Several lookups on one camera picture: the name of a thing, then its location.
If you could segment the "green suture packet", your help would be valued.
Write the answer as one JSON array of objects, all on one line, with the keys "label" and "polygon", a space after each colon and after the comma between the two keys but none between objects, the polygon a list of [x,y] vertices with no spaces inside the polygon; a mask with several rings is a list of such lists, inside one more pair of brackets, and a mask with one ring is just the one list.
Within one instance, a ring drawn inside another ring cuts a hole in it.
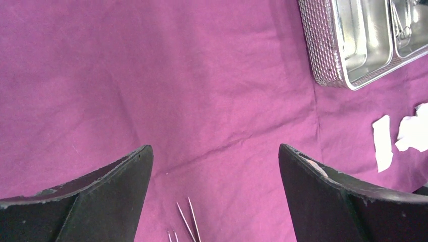
[{"label": "green suture packet", "polygon": [[384,115],[372,124],[378,173],[387,170],[393,160],[390,134],[390,116]]}]

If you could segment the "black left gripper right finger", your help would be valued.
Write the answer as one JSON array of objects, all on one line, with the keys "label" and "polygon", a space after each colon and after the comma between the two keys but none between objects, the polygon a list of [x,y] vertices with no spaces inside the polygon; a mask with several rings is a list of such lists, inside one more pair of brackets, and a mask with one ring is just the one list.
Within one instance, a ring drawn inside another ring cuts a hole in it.
[{"label": "black left gripper right finger", "polygon": [[427,241],[427,187],[380,187],[287,144],[279,167],[298,241]]}]

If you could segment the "maroon cloth wrap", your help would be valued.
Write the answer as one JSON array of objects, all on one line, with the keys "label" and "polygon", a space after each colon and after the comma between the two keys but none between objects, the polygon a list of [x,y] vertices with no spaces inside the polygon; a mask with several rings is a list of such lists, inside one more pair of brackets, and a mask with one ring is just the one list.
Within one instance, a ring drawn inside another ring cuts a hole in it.
[{"label": "maroon cloth wrap", "polygon": [[378,172],[372,123],[427,102],[427,57],[358,91],[312,78],[297,1],[1,1],[1,197],[151,145],[136,241],[294,241],[278,150],[413,192],[427,153]]}]

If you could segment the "steel forceps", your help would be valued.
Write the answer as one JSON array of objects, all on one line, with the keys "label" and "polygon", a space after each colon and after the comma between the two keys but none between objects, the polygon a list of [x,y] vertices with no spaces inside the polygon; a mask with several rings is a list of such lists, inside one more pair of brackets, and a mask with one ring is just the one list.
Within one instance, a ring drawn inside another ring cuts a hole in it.
[{"label": "steel forceps", "polygon": [[180,206],[180,204],[178,202],[176,202],[176,206],[177,206],[179,215],[181,217],[182,222],[184,223],[184,226],[185,226],[187,233],[190,236],[191,240],[193,242],[202,242],[198,223],[196,220],[196,215],[195,215],[193,204],[192,204],[190,197],[187,197],[187,205],[188,205],[189,212],[190,212],[190,219],[186,218],[182,207]]},{"label": "steel forceps", "polygon": [[168,230],[167,235],[169,242],[179,242],[178,235],[175,230]]}]

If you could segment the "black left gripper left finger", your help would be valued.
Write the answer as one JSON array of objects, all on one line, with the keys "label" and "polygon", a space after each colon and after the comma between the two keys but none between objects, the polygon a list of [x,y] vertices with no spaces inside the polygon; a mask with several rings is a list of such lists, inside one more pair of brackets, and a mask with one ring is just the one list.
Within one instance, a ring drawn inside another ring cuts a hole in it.
[{"label": "black left gripper left finger", "polygon": [[1,241],[133,241],[153,158],[145,145],[34,196],[1,199]]}]

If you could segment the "white gauze packet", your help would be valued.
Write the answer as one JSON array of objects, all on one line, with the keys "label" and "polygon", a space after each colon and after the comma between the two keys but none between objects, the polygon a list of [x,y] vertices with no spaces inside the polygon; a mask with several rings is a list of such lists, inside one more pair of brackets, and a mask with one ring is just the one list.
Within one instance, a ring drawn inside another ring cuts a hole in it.
[{"label": "white gauze packet", "polygon": [[427,151],[427,103],[415,108],[415,116],[403,117],[395,146],[400,152],[409,148]]}]

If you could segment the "steel two-compartment tray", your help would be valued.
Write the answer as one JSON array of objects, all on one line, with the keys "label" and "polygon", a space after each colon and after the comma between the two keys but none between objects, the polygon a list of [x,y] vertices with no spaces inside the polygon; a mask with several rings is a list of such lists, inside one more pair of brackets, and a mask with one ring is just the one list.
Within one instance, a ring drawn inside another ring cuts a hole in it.
[{"label": "steel two-compartment tray", "polygon": [[358,90],[427,55],[427,1],[410,1],[410,43],[397,50],[391,1],[299,1],[311,70],[322,86]]}]

